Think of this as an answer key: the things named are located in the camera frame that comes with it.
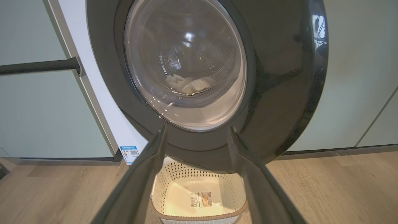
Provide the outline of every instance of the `wooden floor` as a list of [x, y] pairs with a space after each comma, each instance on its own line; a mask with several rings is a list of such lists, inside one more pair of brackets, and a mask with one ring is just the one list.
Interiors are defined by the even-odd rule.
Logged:
[[[398, 152], [267, 167], [308, 223], [398, 223]], [[89, 223], [126, 169], [124, 162], [22, 161], [0, 181], [0, 223]]]

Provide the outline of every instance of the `washing machine door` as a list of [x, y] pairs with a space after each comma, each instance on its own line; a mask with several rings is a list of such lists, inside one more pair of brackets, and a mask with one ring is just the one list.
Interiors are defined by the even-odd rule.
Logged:
[[285, 152], [322, 92], [321, 0], [87, 0], [93, 52], [115, 102], [166, 154], [235, 172], [233, 126], [263, 163]]

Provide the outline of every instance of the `sticker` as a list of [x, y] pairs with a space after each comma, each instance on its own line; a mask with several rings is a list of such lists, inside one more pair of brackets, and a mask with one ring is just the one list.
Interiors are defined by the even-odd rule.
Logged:
[[123, 158], [125, 159], [127, 165], [131, 165], [139, 156], [137, 147], [135, 146], [121, 146], [120, 151], [122, 152]]
[[192, 192], [191, 193], [191, 208], [211, 207], [213, 206], [211, 200], [211, 192]]

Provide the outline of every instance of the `black bar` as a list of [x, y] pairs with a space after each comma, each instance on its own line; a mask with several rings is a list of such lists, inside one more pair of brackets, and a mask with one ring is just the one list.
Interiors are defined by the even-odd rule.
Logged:
[[45, 159], [45, 160], [79, 160], [79, 161], [112, 161], [112, 162], [120, 162], [123, 159], [123, 155], [120, 152], [120, 149], [115, 153], [113, 157], [79, 157], [79, 158], [45, 158], [45, 157], [22, 157], [21, 159]]
[[359, 154], [382, 153], [382, 152], [393, 152], [393, 151], [398, 151], [398, 144], [361, 146], [361, 147], [351, 147], [351, 148], [341, 148], [341, 149], [314, 149], [314, 150], [303, 150], [303, 151], [286, 151], [284, 154], [282, 154], [275, 160], [309, 159], [309, 158], [333, 157], [341, 155], [359, 155]]
[[15, 65], [1, 65], [0, 75], [59, 71], [69, 69], [76, 69], [78, 74], [80, 74], [80, 65], [76, 57], [59, 61], [42, 61]]

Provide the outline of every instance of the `cabinet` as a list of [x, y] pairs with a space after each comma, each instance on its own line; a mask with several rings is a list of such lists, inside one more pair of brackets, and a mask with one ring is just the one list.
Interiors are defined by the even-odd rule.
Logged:
[[0, 1], [0, 65], [66, 59], [42, 0]]
[[354, 147], [398, 86], [398, 2], [324, 4], [329, 32], [324, 91], [289, 151]]
[[0, 148], [0, 157], [10, 157], [3, 148]]
[[0, 145], [10, 157], [113, 157], [79, 82], [75, 70], [0, 76]]
[[398, 93], [395, 92], [358, 146], [398, 144]]

